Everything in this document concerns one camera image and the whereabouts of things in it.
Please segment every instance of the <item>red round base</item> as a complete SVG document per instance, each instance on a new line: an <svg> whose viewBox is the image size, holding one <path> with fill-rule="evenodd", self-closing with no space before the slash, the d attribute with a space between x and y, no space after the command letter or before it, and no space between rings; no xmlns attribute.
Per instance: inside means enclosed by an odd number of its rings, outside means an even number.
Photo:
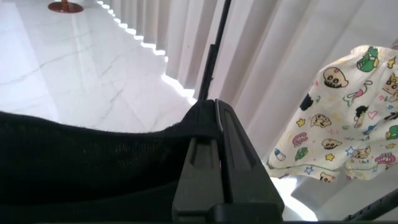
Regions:
<svg viewBox="0 0 398 224"><path fill-rule="evenodd" d="M62 13L78 13L83 10L83 7L79 4L68 2L64 4L62 2L53 2L49 4L49 9L54 12Z"/></svg>

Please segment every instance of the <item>white curtain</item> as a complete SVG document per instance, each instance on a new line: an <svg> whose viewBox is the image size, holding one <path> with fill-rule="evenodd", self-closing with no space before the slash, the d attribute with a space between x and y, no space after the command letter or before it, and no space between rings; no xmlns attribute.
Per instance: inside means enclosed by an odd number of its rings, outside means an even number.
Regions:
<svg viewBox="0 0 398 224"><path fill-rule="evenodd" d="M104 3L136 35L144 36L145 43L165 50L166 74L198 95L223 0ZM265 160L319 69L358 45L388 47L394 42L397 9L398 1L393 0L232 0L209 98L220 98L235 109ZM388 176L396 172L378 177L389 183L383 188L376 188L376 180L325 185L298 178L294 196L320 219L339 219L396 188L398 179ZM370 190L372 194L364 196ZM349 206L339 206L347 195L354 197Z"/></svg>

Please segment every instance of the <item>marble floor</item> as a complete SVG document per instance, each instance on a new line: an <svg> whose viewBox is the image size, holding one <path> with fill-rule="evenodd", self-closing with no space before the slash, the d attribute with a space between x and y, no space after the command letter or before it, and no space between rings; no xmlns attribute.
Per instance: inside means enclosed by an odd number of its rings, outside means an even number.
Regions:
<svg viewBox="0 0 398 224"><path fill-rule="evenodd" d="M94 0L78 14L50 2L0 0L1 111L134 133L182 119L194 100L164 75L164 55Z"/></svg>

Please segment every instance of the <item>white patterned fabric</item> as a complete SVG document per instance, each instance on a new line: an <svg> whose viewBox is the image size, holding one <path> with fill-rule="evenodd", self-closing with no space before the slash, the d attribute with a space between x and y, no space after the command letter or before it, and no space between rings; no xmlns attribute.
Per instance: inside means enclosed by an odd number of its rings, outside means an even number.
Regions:
<svg viewBox="0 0 398 224"><path fill-rule="evenodd" d="M266 163L273 177L369 180L398 156L397 50L360 46L322 70Z"/></svg>

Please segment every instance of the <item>black cloth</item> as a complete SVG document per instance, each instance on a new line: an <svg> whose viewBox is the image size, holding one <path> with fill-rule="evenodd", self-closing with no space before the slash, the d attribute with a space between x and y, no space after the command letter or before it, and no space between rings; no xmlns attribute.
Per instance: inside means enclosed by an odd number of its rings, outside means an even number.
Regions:
<svg viewBox="0 0 398 224"><path fill-rule="evenodd" d="M0 113L0 221L171 221L192 137L220 136L212 100L155 133Z"/></svg>

